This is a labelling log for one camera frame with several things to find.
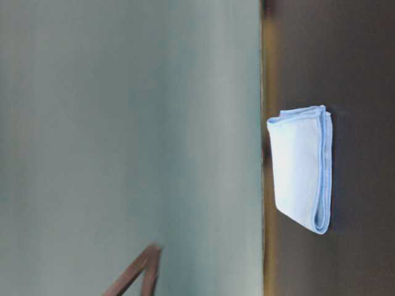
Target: wall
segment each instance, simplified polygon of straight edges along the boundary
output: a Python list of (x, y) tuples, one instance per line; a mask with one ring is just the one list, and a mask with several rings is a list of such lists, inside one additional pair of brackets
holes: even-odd
[(257, 1), (169, 1), (169, 295), (262, 295)]
[[(0, 0), (0, 286), (260, 295), (256, 1)], [(132, 286), (127, 295), (137, 295)]]
[(164, 241), (163, 11), (1, 1), (2, 293), (100, 295)]

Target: folded towel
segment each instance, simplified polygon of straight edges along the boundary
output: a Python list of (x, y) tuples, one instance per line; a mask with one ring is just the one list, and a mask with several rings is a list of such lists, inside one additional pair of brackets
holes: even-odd
[(307, 229), (329, 226), (332, 121), (325, 106), (280, 111), (269, 118), (276, 207)]

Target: dark brown table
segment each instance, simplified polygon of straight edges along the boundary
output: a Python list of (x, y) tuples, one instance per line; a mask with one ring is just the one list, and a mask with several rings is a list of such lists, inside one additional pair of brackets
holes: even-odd
[(395, 295), (395, 1), (265, 3), (265, 114), (332, 113), (331, 224), (316, 235), (274, 205), (264, 153), (265, 296)]

